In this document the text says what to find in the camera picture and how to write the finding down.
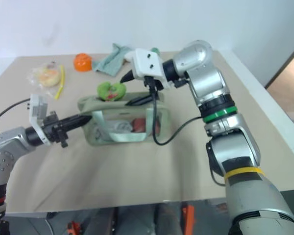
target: yellow straw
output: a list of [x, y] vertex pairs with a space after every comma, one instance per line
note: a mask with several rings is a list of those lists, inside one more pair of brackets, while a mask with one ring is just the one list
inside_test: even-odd
[[60, 80], [60, 86], [59, 86], [59, 89], [57, 91], [57, 94], [55, 94], [54, 98], [55, 99], [58, 99], [61, 92], [62, 92], [62, 89], [63, 89], [63, 86], [64, 86], [64, 67], [63, 65], [60, 65], [60, 71], [61, 71], [61, 80]]

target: teal towel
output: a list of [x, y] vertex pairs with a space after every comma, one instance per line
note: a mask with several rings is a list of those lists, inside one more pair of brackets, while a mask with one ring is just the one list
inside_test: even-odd
[[113, 51], [111, 54], [101, 61], [93, 61], [93, 70], [115, 77], [123, 65], [124, 55], [132, 49], [122, 47], [116, 43], [113, 43], [112, 46]]

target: table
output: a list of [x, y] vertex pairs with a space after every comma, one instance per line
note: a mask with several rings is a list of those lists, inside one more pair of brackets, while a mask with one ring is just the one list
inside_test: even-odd
[[[164, 60], [173, 53], [163, 53]], [[92, 55], [95, 60], [104, 54]], [[74, 55], [19, 57], [0, 77], [0, 111], [28, 98], [35, 89], [26, 80], [31, 68], [56, 61], [63, 64], [66, 83], [58, 101], [49, 100], [49, 111], [59, 118], [78, 113], [77, 100], [96, 94], [99, 83], [118, 82], [130, 70], [126, 64], [116, 78], [98, 72], [77, 72]], [[279, 190], [294, 189], [294, 151], [269, 120], [259, 103], [225, 59], [214, 52], [239, 111], [261, 150], [261, 168]], [[126, 83], [129, 92], [146, 91], [141, 81]], [[198, 116], [187, 86], [163, 91], [171, 110], [172, 130]], [[29, 126], [26, 104], [0, 118], [0, 132]], [[124, 143], [92, 147], [82, 129], [69, 132], [69, 147], [40, 146], [16, 163], [7, 187], [7, 212], [53, 212], [114, 207], [165, 201], [198, 200], [225, 196], [210, 177], [205, 144], [209, 140], [202, 120], [189, 124], [166, 146]]]

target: green plush toy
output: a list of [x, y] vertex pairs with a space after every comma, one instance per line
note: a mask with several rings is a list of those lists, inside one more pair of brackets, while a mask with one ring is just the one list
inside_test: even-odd
[[98, 96], [105, 101], [115, 101], [121, 99], [126, 93], [126, 86], [123, 83], [110, 82], [101, 83], [97, 87]]

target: green bag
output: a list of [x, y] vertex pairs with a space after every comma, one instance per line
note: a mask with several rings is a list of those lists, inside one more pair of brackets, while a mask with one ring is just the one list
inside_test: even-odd
[[[147, 96], [148, 93], [127, 93], [120, 101], [104, 102], [96, 96], [81, 98], [78, 109], [81, 114], [91, 115], [93, 118], [84, 125], [83, 131], [90, 145], [101, 145], [117, 142], [141, 142], [152, 140], [152, 102], [140, 106], [125, 106], [136, 98]], [[137, 118], [145, 119], [145, 131], [142, 133], [130, 132], [130, 125]], [[171, 130], [170, 114], [163, 102], [163, 95], [159, 93], [157, 101], [157, 126], [159, 140], [166, 138]], [[126, 133], [114, 129], [114, 124], [123, 126]]]

